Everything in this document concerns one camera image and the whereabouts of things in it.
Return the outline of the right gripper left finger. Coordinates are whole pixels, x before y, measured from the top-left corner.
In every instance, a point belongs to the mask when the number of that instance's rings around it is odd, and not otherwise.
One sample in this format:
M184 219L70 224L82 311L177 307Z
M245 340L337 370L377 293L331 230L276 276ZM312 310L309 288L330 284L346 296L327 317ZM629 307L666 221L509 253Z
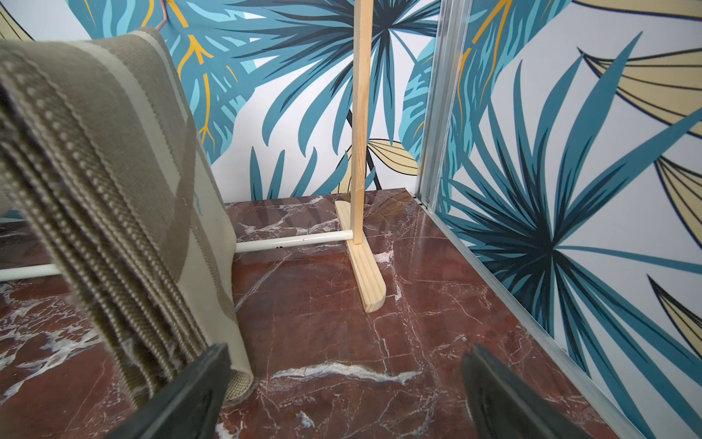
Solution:
M224 343L208 348L108 438L213 438L230 379Z

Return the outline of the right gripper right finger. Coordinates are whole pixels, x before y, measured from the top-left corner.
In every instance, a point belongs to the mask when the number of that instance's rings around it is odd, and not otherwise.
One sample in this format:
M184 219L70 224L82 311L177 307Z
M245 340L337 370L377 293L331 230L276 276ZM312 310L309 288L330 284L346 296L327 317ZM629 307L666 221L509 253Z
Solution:
M462 356L461 376L480 438L588 438L482 345Z

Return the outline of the brown plaid scarf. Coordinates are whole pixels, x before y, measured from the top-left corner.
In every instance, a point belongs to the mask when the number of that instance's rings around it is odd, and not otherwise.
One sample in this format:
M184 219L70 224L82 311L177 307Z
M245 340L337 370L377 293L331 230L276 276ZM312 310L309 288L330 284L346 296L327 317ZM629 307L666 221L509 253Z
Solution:
M141 407L209 347L227 402L255 383L235 230L161 35L1 45L1 187Z

